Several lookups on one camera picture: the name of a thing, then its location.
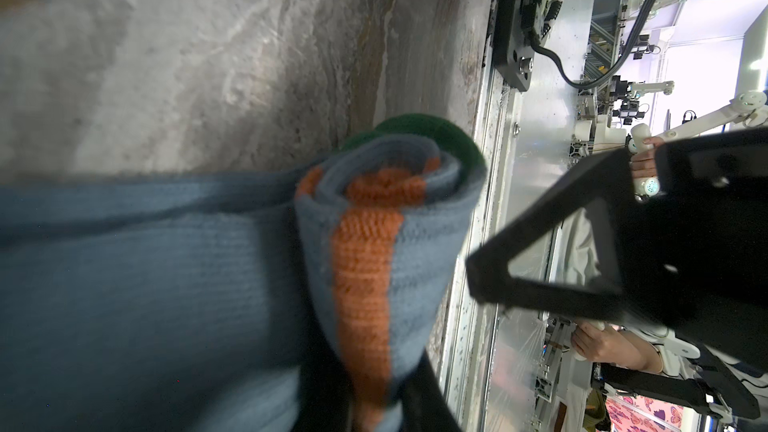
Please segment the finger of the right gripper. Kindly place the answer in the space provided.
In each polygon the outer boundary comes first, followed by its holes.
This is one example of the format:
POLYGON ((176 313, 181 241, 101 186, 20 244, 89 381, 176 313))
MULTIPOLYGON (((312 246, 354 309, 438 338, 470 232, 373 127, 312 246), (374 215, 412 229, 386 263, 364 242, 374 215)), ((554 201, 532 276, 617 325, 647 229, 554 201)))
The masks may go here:
POLYGON ((662 324, 759 370, 767 367, 767 132, 662 145, 662 187, 639 201, 629 155, 577 163, 511 224, 532 236, 577 211, 599 259, 588 286, 513 287, 512 305, 613 324, 662 324))

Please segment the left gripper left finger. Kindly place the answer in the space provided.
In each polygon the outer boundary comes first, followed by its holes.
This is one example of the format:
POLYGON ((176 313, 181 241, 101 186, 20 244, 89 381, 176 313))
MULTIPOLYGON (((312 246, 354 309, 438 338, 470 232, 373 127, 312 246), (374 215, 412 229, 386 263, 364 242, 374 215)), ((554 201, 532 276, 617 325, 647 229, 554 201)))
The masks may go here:
POLYGON ((299 412, 292 431, 346 432, 353 429, 349 376, 323 337, 310 341, 301 367, 299 412))

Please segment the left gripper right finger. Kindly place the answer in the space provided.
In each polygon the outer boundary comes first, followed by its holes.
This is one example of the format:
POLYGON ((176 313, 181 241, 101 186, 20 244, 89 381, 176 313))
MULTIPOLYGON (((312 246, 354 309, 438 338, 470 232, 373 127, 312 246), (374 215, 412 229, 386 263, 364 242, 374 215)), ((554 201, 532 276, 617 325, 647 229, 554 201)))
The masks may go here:
POLYGON ((461 432, 443 396, 427 353, 401 384, 399 391, 403 410, 402 431, 461 432))

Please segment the blue orange striped sock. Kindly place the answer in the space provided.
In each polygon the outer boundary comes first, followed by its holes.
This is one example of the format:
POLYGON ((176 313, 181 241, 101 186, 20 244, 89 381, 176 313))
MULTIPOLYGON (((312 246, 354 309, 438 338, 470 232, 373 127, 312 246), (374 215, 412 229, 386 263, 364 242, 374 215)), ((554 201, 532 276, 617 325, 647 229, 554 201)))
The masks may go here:
POLYGON ((280 172, 1 190, 5 431, 292 431, 323 337, 402 431, 486 164, 403 115, 280 172))

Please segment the operator left hand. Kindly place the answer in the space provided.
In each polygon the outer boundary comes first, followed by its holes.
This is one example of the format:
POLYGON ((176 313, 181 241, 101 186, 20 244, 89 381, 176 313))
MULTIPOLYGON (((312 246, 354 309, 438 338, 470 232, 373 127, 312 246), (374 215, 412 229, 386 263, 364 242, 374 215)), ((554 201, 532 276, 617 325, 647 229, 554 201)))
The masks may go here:
POLYGON ((664 141, 659 137, 648 137, 643 140, 643 146, 638 149, 638 153, 630 161, 631 174, 634 179, 647 179, 658 175, 655 154, 663 144, 664 141))

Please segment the operator right hand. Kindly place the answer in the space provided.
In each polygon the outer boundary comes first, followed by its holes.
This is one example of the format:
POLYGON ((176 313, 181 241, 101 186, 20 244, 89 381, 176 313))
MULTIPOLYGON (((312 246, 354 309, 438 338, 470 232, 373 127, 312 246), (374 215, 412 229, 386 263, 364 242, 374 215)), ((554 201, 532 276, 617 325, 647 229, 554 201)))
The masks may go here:
POLYGON ((578 321, 571 344, 578 354, 592 362, 653 374, 663 371, 662 358, 650 343, 610 325, 600 330, 588 321, 578 321))

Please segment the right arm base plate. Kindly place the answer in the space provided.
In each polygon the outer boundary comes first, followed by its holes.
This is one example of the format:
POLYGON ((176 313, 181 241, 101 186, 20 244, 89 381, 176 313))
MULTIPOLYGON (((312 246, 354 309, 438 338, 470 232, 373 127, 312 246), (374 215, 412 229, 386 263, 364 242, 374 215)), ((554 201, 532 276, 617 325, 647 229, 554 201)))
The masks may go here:
POLYGON ((511 87, 524 93, 529 90, 535 52, 528 34, 532 0, 498 0, 493 32, 491 63, 511 87))

